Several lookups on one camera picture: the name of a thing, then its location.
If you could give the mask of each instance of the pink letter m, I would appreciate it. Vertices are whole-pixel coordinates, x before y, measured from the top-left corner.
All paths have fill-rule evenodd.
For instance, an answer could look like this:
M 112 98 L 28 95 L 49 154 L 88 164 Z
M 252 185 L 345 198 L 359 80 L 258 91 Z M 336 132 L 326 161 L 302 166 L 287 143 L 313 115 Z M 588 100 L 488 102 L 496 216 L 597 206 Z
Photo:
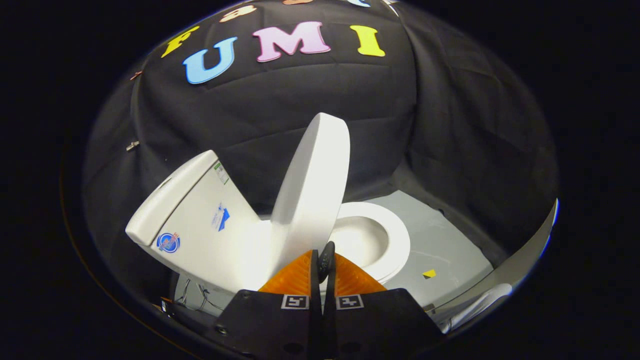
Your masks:
M 293 55 L 300 41 L 302 41 L 300 52 L 303 54 L 317 54 L 330 51 L 331 48 L 324 43 L 322 34 L 320 34 L 321 26 L 322 22 L 306 21 L 299 23 L 291 35 L 276 27 L 254 32 L 253 35 L 260 38 L 260 47 L 262 48 L 262 54 L 258 56 L 258 61 L 264 63 L 281 57 L 282 53 L 276 51 L 276 45 L 287 54 Z

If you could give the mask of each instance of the toilet tank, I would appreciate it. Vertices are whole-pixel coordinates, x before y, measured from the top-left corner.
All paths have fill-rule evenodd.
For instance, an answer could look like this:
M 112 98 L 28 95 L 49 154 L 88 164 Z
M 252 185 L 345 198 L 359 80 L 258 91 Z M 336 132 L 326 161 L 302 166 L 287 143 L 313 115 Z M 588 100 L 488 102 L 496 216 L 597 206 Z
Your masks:
M 264 241 L 255 232 L 264 233 L 261 224 L 217 155 L 207 151 L 169 175 L 138 208 L 125 231 L 172 270 L 236 292 L 248 287 L 247 279 L 255 278 L 250 266 L 240 265 L 260 257 Z

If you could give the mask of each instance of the white toilet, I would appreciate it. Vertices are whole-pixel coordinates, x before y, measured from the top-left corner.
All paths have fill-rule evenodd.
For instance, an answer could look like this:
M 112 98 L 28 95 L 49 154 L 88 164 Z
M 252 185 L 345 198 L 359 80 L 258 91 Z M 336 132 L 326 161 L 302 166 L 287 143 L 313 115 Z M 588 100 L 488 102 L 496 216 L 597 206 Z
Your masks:
M 406 263 L 409 236 L 391 211 L 341 204 L 349 168 L 346 123 L 319 113 L 287 169 L 273 214 L 261 220 L 217 155 L 206 151 L 169 175 L 126 233 L 172 270 L 214 291 L 257 290 L 279 269 L 327 241 L 384 283 Z

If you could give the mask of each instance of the letter u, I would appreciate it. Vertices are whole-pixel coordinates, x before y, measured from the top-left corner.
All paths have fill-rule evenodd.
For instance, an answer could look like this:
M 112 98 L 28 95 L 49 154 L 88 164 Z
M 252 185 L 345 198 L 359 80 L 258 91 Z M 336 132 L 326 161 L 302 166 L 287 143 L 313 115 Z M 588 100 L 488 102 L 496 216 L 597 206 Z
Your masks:
M 209 51 L 207 49 L 186 58 L 182 64 L 186 68 L 187 81 L 191 84 L 202 84 L 227 71 L 234 63 L 234 41 L 237 39 L 237 37 L 232 37 L 213 45 L 220 51 L 220 62 L 211 69 L 204 68 L 204 54 Z

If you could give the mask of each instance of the toilet bowl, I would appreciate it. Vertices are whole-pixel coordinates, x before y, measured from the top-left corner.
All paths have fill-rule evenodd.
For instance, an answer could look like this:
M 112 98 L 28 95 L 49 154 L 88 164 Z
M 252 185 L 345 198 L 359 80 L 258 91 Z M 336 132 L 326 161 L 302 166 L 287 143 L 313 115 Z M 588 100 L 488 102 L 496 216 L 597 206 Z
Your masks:
M 402 269 L 411 251 L 402 220 L 391 210 L 368 202 L 343 204 L 329 240 L 334 242 L 336 253 L 380 284 Z

